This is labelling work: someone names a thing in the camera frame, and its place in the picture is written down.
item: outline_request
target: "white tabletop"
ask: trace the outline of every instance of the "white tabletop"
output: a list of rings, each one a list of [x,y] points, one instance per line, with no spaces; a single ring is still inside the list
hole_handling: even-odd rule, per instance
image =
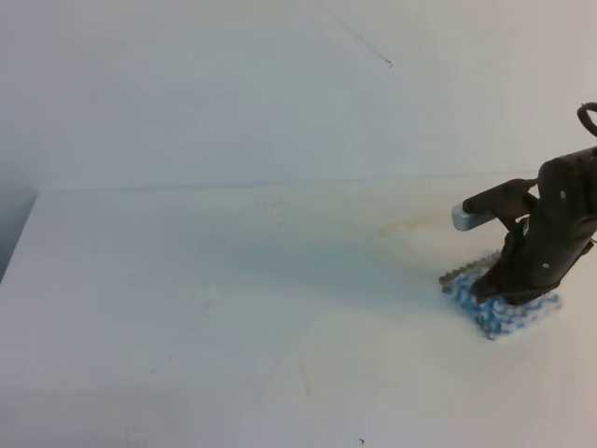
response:
[[[438,292],[500,247],[450,211],[501,180],[42,195],[0,286],[0,446],[597,446],[595,253],[495,343]]]

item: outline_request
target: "blue cloth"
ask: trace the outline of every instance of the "blue cloth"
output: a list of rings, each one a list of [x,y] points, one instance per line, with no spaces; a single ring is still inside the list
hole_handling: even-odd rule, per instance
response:
[[[473,283],[488,270],[461,273],[448,284],[445,294],[456,302],[480,326],[489,339],[511,334],[541,322],[562,308],[559,294],[549,292],[521,306],[512,306],[501,296],[490,297],[482,304],[471,292]]]

